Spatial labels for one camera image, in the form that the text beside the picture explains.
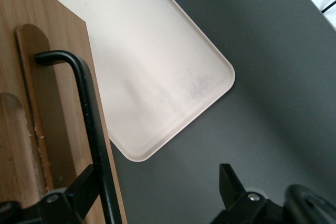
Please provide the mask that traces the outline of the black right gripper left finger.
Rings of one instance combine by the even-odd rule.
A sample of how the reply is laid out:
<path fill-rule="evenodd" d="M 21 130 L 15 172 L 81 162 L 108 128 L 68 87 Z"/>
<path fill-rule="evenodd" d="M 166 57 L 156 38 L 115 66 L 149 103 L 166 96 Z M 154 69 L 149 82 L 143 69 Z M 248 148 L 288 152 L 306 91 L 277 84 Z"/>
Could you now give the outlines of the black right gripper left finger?
<path fill-rule="evenodd" d="M 34 205 L 1 202 L 1 223 L 83 223 L 99 195 L 93 165 L 64 191 L 53 191 Z"/>

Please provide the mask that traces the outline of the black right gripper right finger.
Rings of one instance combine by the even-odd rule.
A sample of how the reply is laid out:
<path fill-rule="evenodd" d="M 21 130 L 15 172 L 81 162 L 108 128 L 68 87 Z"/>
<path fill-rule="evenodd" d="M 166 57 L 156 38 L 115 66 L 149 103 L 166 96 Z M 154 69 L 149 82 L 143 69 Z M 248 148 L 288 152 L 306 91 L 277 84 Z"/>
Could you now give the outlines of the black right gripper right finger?
<path fill-rule="evenodd" d="M 230 164 L 219 165 L 219 192 L 225 209 L 213 223 L 289 223 L 281 206 L 247 191 Z"/>

